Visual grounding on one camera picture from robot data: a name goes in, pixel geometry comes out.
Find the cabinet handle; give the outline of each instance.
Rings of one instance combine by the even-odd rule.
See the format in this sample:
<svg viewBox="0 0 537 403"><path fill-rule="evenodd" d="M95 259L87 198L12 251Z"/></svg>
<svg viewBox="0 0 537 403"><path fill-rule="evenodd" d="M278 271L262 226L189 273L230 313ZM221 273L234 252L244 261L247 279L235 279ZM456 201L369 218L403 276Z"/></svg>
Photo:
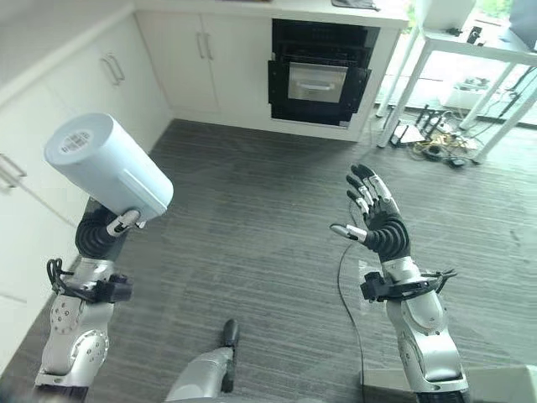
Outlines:
<svg viewBox="0 0 537 403"><path fill-rule="evenodd" d="M300 81L297 82L296 85L299 86L300 88L304 88L305 90L316 90L316 91L331 91L334 88L336 88L334 84L328 84L327 86L320 86L317 84L308 84L306 82L300 82Z"/></svg>
<svg viewBox="0 0 537 403"><path fill-rule="evenodd" d="M205 59L205 56L203 55L203 50L201 49L201 33L196 32L196 43L198 44L198 51L200 52L200 57L202 59Z"/></svg>
<svg viewBox="0 0 537 403"><path fill-rule="evenodd" d="M112 74L112 77L113 77L113 81L112 81L112 84L114 86L119 86L120 84L120 81L119 81L119 78L117 78L116 76L116 71L114 71L114 69L112 68L112 65L110 64L110 62L108 61L108 59L105 59L104 57L101 58L101 63L103 63L104 65L106 65L108 67L108 70L110 71L110 74Z"/></svg>
<svg viewBox="0 0 537 403"><path fill-rule="evenodd" d="M0 160L5 161L6 164L13 168L16 172L16 175L13 176L2 164L0 164L0 178L2 178L4 182L6 182L5 187L2 188L2 191L8 191L9 189L17 187L17 184L20 182L21 178L24 178L25 176L27 176L27 174L5 154L0 153Z"/></svg>
<svg viewBox="0 0 537 403"><path fill-rule="evenodd" d="M209 34L205 34L205 46L207 48L207 55L209 56L209 60L214 60L212 58L211 44L209 42L210 38L211 38L211 36Z"/></svg>
<svg viewBox="0 0 537 403"><path fill-rule="evenodd" d="M112 53L109 53L108 57L110 58L111 61L114 62L114 65L116 65L117 67L117 72L119 73L118 80L125 81L125 73L123 73L123 69L121 68L121 65L119 64L119 62L117 61L116 56L114 56Z"/></svg>

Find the kitchen cabinet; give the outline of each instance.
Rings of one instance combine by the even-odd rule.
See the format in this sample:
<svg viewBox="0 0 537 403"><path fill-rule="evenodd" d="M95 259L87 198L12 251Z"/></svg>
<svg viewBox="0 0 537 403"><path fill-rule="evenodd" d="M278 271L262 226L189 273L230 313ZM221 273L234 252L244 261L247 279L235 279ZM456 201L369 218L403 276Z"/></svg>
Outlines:
<svg viewBox="0 0 537 403"><path fill-rule="evenodd" d="M202 14L201 18L222 112L270 116L267 60L272 55L272 20L216 14Z"/></svg>
<svg viewBox="0 0 537 403"><path fill-rule="evenodd" d="M195 13L137 13L172 109L269 115L272 20Z"/></svg>
<svg viewBox="0 0 537 403"><path fill-rule="evenodd" d="M0 108L0 153L27 173L23 186L75 226L81 219L87 195L52 168L43 156L44 145L67 119L61 102L45 85L29 87ZM28 221L22 208L10 213Z"/></svg>
<svg viewBox="0 0 537 403"><path fill-rule="evenodd" d="M171 120L134 16L58 65L45 82L72 117L109 113L146 152Z"/></svg>
<svg viewBox="0 0 537 403"><path fill-rule="evenodd" d="M138 12L137 19L170 106L217 112L210 38L200 14Z"/></svg>
<svg viewBox="0 0 537 403"><path fill-rule="evenodd" d="M121 80L119 90L128 108L125 124L129 133L150 151L172 117L134 16L104 34L97 46Z"/></svg>
<svg viewBox="0 0 537 403"><path fill-rule="evenodd" d="M0 127L3 126L0 113ZM21 149L32 146L29 138L20 139ZM30 182L33 171L22 183ZM0 374L23 341L34 319L51 295L45 265L61 257L65 270L77 251L75 229L59 219L20 187L5 190L0 178Z"/></svg>

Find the oven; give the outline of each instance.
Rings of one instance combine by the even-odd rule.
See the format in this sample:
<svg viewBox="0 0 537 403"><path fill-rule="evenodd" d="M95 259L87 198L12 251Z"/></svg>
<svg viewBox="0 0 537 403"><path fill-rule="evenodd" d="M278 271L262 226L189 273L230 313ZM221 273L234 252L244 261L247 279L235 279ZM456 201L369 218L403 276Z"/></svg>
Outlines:
<svg viewBox="0 0 537 403"><path fill-rule="evenodd" d="M346 127L368 83L378 28L273 20L272 118Z"/></svg>

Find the sticker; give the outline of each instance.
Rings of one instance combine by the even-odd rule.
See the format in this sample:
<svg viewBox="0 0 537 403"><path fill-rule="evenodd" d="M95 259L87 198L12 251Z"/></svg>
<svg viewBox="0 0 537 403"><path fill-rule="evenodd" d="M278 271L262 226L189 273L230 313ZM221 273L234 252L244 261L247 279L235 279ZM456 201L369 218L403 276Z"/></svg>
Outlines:
<svg viewBox="0 0 537 403"><path fill-rule="evenodd" d="M72 154L84 149L91 142L92 134L89 130L78 130L69 134L61 142L60 152L62 154Z"/></svg>

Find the robotic finger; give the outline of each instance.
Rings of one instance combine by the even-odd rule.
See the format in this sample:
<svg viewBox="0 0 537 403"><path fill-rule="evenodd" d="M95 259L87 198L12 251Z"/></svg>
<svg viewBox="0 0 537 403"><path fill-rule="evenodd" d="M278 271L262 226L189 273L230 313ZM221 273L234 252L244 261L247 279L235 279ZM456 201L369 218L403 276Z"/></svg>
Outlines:
<svg viewBox="0 0 537 403"><path fill-rule="evenodd" d="M374 204L374 198L371 195L371 192L369 191L368 187L363 184L362 181L357 181L352 176L347 175L345 177L347 179L347 182L349 185L354 187L360 195L362 195L364 201L369 205L372 206Z"/></svg>
<svg viewBox="0 0 537 403"><path fill-rule="evenodd" d="M358 197L352 191L347 191L347 196L358 206L364 217L369 214L369 206L363 197Z"/></svg>
<svg viewBox="0 0 537 403"><path fill-rule="evenodd" d="M380 199L385 202L389 202L390 200L392 200L392 193L389 191L384 181L380 179L380 176L375 174L375 172L370 170L366 165L353 165L351 166L351 171L354 175L360 178L362 182L365 183L365 181L368 181Z"/></svg>
<svg viewBox="0 0 537 403"><path fill-rule="evenodd" d="M351 239L352 241L358 241L359 243L364 243L366 241L366 237L368 236L368 232L366 230L354 227L351 224L332 224L330 229L344 238Z"/></svg>

